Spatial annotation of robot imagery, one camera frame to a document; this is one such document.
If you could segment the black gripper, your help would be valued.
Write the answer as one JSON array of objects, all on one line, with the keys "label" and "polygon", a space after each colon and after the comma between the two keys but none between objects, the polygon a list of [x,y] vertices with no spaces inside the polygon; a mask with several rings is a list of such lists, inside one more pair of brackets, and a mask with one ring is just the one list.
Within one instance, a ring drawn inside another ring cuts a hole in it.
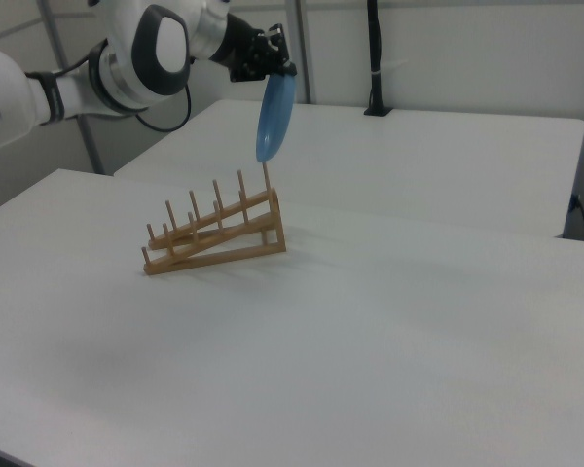
[{"label": "black gripper", "polygon": [[263,81],[277,74],[297,76],[282,23],[276,23],[266,31],[239,25],[229,27],[229,30],[233,33],[234,48],[228,70],[233,83]]}]

